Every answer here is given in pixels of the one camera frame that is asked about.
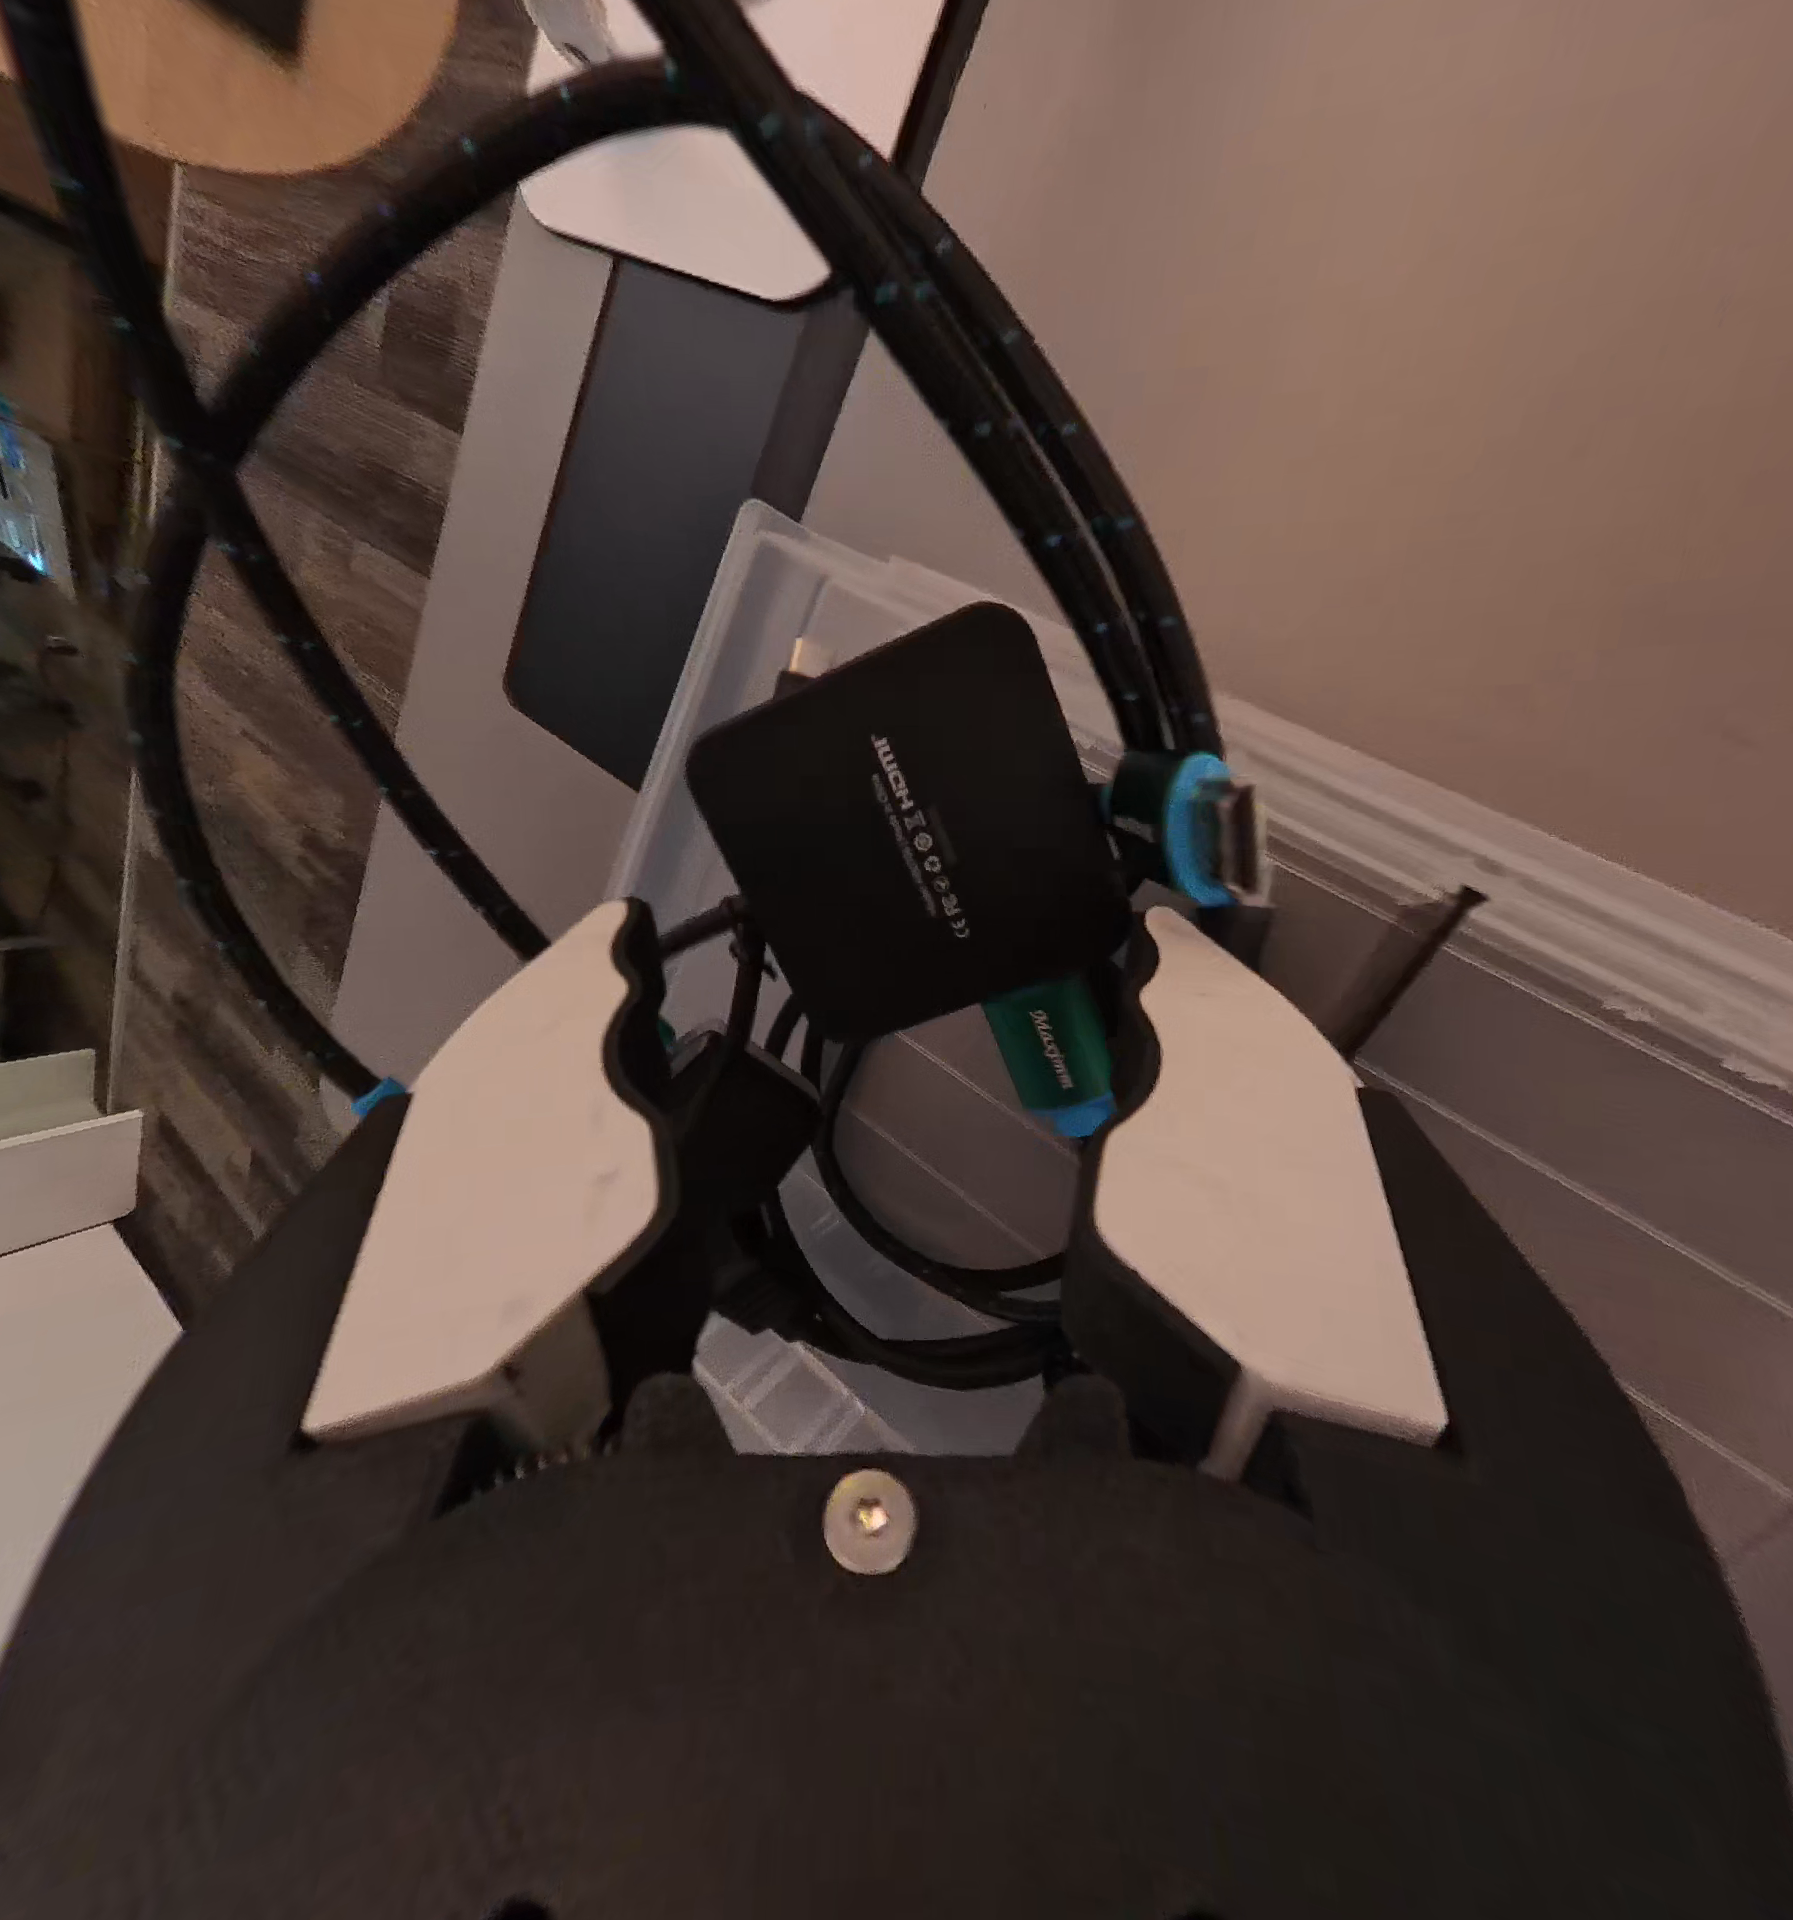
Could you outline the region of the white sign stand base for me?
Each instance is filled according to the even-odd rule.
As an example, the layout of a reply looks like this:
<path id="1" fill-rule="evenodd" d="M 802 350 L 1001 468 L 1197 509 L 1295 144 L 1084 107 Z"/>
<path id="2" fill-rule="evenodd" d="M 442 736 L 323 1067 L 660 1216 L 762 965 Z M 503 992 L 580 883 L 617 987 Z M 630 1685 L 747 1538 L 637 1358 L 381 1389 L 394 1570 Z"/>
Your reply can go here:
<path id="1" fill-rule="evenodd" d="M 533 174 L 524 205 L 561 241 L 769 304 L 808 303 L 835 284 L 744 144 L 717 127 L 595 139 Z"/>

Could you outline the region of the black hdmi switch box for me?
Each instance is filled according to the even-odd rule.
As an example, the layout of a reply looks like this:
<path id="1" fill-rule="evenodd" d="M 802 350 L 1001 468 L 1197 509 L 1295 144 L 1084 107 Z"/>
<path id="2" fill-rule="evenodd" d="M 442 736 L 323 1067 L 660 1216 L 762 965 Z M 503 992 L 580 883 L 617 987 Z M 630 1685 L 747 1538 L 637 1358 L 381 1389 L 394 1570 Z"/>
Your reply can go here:
<path id="1" fill-rule="evenodd" d="M 706 731 L 687 791 L 835 1043 L 1093 976 L 1128 894 L 1033 621 L 974 601 Z"/>

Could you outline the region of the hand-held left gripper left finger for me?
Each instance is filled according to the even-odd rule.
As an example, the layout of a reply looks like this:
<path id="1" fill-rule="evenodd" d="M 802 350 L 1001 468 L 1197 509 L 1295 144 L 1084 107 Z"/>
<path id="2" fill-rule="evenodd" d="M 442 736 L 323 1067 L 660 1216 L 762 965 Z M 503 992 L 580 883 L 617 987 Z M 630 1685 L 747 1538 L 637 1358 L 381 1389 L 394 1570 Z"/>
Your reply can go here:
<path id="1" fill-rule="evenodd" d="M 489 1416 L 582 1449 L 617 1404 L 596 1305 L 679 1216 L 662 956 L 607 899 L 493 987 L 401 1131 L 304 1399 L 310 1438 Z"/>

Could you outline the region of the clear plastic bin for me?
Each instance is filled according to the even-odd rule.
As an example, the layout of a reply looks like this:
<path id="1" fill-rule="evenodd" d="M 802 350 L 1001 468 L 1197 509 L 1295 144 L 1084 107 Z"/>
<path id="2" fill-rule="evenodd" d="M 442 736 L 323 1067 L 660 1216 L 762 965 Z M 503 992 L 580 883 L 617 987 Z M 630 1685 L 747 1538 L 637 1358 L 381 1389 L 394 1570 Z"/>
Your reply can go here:
<path id="1" fill-rule="evenodd" d="M 690 564 L 670 719 L 611 870 L 660 923 L 735 891 L 687 745 L 835 659 L 988 589 L 869 561 L 744 504 Z M 1599 1347 L 1723 1561 L 1793 1532 L 1793 942 L 1461 801 L 1261 707 L 1223 737 L 1269 837 L 1268 979 L 1337 1025 L 1415 905 L 1484 907 L 1361 1055 Z M 909 1248 L 1007 1268 L 1059 1248 L 1077 1149 L 1020 1110 L 981 1011 L 882 1038 L 836 1156 Z"/>

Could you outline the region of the wooden sign board with smiley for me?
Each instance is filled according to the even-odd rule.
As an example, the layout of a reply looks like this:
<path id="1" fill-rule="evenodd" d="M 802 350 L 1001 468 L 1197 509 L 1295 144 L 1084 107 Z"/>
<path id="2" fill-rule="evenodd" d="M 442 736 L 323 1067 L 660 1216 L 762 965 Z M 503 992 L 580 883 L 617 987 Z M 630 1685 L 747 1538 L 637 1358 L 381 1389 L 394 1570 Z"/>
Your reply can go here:
<path id="1" fill-rule="evenodd" d="M 290 57 L 221 4 L 74 4 L 109 131 L 221 174 L 316 174 L 388 144 L 456 35 L 454 0 L 310 0 Z"/>

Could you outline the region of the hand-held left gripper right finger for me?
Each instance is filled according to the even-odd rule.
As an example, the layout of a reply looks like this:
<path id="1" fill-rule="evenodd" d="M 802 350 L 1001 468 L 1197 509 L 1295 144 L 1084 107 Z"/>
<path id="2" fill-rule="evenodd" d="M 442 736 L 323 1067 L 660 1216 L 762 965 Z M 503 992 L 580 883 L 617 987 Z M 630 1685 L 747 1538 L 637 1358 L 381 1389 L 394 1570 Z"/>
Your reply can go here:
<path id="1" fill-rule="evenodd" d="M 1410 1449 L 1451 1432 L 1357 1067 L 1179 907 L 1124 945 L 1068 1347 L 1146 1452 L 1223 1483 L 1280 1416 Z"/>

